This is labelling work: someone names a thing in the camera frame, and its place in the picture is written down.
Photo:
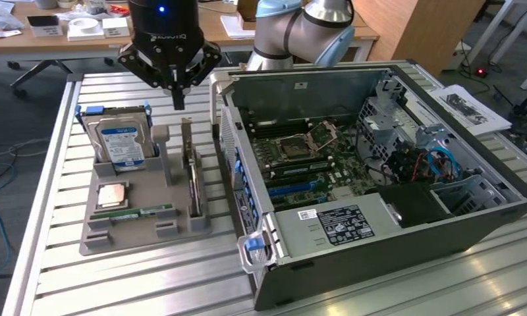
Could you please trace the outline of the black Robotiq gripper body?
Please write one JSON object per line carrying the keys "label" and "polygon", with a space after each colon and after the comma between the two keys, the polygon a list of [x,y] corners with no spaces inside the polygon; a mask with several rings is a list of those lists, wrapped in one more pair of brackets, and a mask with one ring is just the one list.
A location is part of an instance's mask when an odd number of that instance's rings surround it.
{"label": "black Robotiq gripper body", "polygon": [[132,46],[152,86],[189,86],[199,67],[187,69],[204,45],[196,1],[131,1]]}

